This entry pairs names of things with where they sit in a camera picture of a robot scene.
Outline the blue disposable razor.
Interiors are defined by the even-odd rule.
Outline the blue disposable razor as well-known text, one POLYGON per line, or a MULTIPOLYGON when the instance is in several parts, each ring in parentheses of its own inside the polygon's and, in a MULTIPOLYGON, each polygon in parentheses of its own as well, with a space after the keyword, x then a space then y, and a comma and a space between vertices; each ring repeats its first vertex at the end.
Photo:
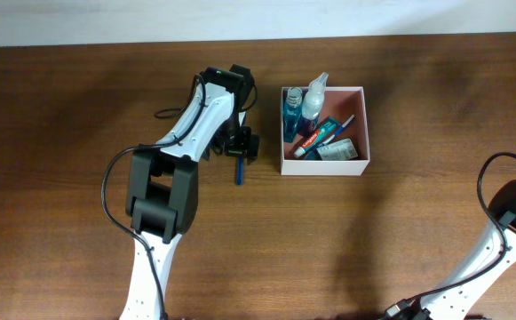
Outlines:
POLYGON ((235 184, 241 186, 243 184, 244 158, 239 157, 236 164, 235 184))

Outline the teal mouthwash bottle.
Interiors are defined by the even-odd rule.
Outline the teal mouthwash bottle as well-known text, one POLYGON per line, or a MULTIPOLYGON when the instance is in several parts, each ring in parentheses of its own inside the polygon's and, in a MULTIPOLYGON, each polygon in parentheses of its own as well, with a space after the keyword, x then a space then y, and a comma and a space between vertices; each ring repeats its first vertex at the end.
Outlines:
POLYGON ((298 132, 303 92, 298 87, 288 89, 283 105, 283 141, 292 143, 298 132))

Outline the clear purple spray bottle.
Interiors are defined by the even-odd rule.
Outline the clear purple spray bottle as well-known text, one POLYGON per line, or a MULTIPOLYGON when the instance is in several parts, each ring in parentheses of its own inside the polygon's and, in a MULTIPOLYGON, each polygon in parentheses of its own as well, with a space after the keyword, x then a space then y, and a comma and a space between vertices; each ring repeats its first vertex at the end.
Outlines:
POLYGON ((325 101, 326 83, 329 78, 327 72, 321 73, 308 86, 303 99, 301 117, 299 119, 298 134, 310 136, 318 124, 319 116, 325 101))

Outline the white teal toothpaste tube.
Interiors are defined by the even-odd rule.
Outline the white teal toothpaste tube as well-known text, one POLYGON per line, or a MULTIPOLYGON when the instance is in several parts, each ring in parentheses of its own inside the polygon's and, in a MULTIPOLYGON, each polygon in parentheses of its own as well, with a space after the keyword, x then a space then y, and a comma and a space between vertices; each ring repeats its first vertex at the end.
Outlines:
POLYGON ((328 117, 317 129, 301 144, 294 152, 295 158, 300 158, 310 151, 313 147, 319 144, 330 133, 335 131, 340 126, 340 122, 333 117, 328 117))

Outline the green white soap box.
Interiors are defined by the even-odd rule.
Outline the green white soap box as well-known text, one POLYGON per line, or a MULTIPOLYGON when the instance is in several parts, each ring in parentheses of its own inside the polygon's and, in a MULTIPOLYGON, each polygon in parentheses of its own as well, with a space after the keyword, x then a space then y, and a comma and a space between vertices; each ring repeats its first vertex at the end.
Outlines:
POLYGON ((358 153, 350 139, 339 140, 316 150, 322 161, 348 161, 355 159, 358 153))

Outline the blue white toothbrush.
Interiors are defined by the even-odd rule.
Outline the blue white toothbrush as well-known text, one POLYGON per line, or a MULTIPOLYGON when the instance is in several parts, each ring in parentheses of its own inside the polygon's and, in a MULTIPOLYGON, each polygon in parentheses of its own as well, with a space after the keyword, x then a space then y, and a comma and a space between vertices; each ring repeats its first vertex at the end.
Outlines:
POLYGON ((317 144, 305 155, 305 160, 317 160, 318 156, 315 154, 318 148, 328 145, 333 141, 355 118, 355 115, 351 115, 343 124, 341 124, 326 140, 317 144))

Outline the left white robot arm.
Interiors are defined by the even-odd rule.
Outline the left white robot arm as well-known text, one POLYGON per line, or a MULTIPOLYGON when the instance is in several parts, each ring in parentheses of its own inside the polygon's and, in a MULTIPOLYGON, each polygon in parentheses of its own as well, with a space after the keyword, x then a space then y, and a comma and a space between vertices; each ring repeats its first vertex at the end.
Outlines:
POLYGON ((135 253, 123 319, 165 319, 173 255, 198 206, 198 164, 211 153, 251 164, 259 137, 245 125, 257 86, 249 68, 196 74, 179 120, 154 145, 131 150, 125 211, 135 253))

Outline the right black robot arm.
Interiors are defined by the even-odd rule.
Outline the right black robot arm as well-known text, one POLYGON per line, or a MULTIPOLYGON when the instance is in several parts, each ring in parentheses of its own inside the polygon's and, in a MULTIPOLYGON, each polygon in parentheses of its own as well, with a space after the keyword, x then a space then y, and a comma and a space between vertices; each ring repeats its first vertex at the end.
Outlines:
POLYGON ((445 292, 418 298, 413 305, 401 300, 385 311, 384 319, 460 320, 465 318, 486 290, 516 262, 516 180, 505 184, 493 197, 488 208, 494 213, 496 221, 501 224, 510 247, 503 260, 492 269, 488 269, 488 266, 503 252, 502 234, 492 222, 489 222, 477 244, 454 271, 440 283, 440 286, 455 284, 469 276, 475 277, 472 281, 445 292))

